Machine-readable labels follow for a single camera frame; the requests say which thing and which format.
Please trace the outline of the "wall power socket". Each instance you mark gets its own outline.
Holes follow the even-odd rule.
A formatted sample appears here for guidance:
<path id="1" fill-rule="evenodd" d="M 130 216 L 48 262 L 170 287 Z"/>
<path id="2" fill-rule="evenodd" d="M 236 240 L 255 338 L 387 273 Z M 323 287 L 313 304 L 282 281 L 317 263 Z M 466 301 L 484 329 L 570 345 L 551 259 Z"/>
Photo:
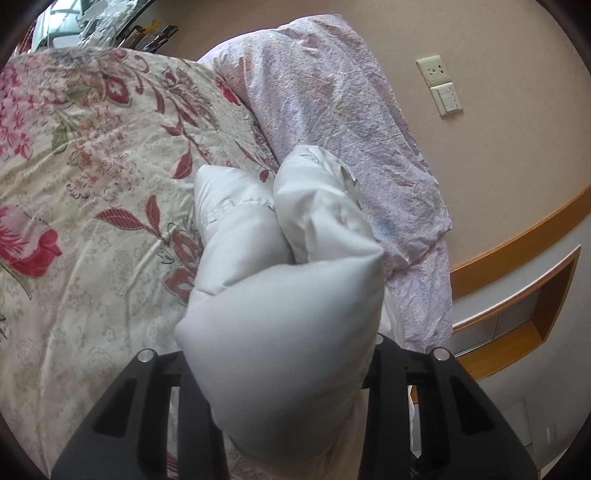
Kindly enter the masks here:
<path id="1" fill-rule="evenodd" d="M 416 64 L 429 87 L 436 87 L 452 81 L 448 69 L 440 55 L 418 59 Z"/>

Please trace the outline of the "cluttered bedside desk items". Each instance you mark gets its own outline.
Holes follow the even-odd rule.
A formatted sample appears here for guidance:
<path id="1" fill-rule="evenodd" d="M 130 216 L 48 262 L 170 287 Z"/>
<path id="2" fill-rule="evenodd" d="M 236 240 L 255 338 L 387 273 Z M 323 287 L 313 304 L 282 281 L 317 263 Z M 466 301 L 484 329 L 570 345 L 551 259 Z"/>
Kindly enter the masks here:
<path id="1" fill-rule="evenodd" d="M 33 22 L 17 53 L 70 46 L 117 47 L 154 53 L 178 31 L 139 17 L 150 1 L 54 1 Z"/>

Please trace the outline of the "wall light switch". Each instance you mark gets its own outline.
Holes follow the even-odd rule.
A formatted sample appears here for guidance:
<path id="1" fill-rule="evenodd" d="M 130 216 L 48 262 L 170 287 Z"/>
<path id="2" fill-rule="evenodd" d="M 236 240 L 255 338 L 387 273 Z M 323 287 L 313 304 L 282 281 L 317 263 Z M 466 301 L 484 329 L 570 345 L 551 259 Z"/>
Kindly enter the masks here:
<path id="1" fill-rule="evenodd" d="M 462 104 L 453 82 L 431 87 L 430 91 L 441 117 L 446 117 L 463 111 Z"/>

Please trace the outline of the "beige quilted down jacket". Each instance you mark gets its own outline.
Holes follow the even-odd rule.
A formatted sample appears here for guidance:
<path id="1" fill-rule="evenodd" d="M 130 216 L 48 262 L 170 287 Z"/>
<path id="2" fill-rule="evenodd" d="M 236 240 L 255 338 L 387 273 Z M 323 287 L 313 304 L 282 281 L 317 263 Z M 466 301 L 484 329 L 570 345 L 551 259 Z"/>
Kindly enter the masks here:
<path id="1" fill-rule="evenodd" d="M 207 165 L 194 193 L 204 252 L 175 337 L 215 424 L 277 479 L 356 478 L 363 379 L 404 333 L 355 176 L 301 145 L 273 184 Z"/>

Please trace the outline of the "left lilac floral pillow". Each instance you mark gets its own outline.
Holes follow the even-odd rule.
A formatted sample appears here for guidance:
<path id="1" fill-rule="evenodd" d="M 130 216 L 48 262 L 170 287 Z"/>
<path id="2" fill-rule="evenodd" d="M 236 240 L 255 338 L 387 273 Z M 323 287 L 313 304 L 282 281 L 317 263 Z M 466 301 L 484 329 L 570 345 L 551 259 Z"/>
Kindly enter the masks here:
<path id="1" fill-rule="evenodd" d="M 277 160 L 311 145 L 349 167 L 384 248 L 407 347 L 427 352 L 444 345 L 452 333 L 445 242 L 452 220 L 365 40 L 342 17 L 315 15 L 226 40 L 201 63 L 252 110 Z"/>

